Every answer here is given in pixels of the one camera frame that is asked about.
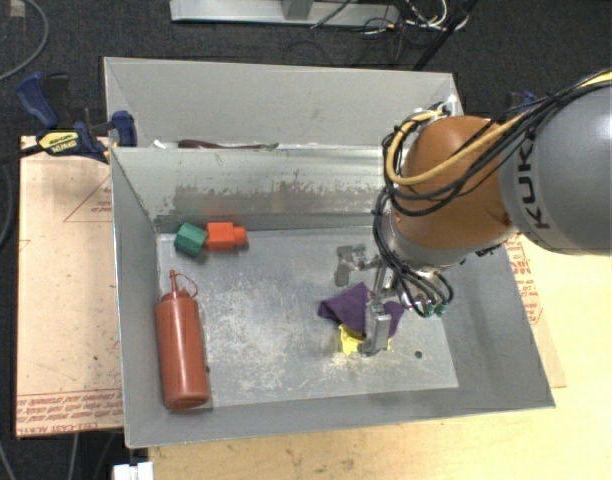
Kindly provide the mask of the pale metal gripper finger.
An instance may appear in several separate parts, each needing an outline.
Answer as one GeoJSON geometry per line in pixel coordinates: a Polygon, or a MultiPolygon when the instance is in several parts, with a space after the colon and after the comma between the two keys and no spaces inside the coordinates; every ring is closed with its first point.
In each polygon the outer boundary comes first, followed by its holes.
{"type": "Polygon", "coordinates": [[[361,354],[370,357],[387,348],[390,336],[391,316],[380,301],[370,301],[364,312],[364,339],[361,354]]]}
{"type": "Polygon", "coordinates": [[[336,254],[338,263],[334,273],[335,285],[345,287],[350,282],[352,272],[367,268],[366,247],[364,244],[340,246],[336,254]]]}

